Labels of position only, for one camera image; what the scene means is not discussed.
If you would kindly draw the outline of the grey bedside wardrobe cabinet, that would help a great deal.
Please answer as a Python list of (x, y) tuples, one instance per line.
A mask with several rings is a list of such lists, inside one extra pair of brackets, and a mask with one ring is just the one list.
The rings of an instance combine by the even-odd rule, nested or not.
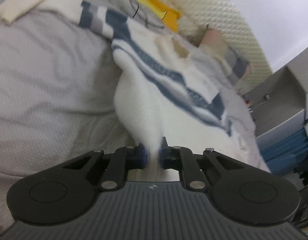
[(308, 48), (244, 95), (261, 150), (301, 130), (308, 119)]

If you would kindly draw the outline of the yellow cartoon pillow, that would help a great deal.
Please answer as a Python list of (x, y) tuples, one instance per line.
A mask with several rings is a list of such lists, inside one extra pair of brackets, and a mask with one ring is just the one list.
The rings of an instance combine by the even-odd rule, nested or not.
[(178, 20), (182, 13), (169, 7), (160, 0), (136, 0), (138, 3), (150, 9), (170, 30), (178, 32)]

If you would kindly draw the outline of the plaid pink grey pillow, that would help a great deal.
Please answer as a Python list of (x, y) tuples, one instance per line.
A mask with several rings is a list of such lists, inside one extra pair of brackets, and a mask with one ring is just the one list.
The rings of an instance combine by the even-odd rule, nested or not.
[(233, 86), (252, 72), (249, 61), (226, 42), (219, 30), (207, 28), (199, 48), (217, 60), (221, 70)]

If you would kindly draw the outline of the blue curtain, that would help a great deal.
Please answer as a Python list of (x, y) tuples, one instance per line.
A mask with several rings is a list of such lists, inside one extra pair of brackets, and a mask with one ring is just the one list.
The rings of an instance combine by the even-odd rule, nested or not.
[(261, 150), (261, 155), (272, 174), (283, 176), (289, 173), (307, 158), (306, 131), (301, 129), (286, 139)]

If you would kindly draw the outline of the cream quilted headboard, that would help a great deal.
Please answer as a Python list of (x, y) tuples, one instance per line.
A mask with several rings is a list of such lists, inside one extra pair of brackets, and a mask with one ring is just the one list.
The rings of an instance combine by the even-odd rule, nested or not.
[(219, 30), (227, 42), (251, 63), (252, 72), (243, 84), (255, 88), (272, 71), (249, 24), (231, 0), (160, 0), (181, 12), (179, 34), (198, 46), (206, 27)]

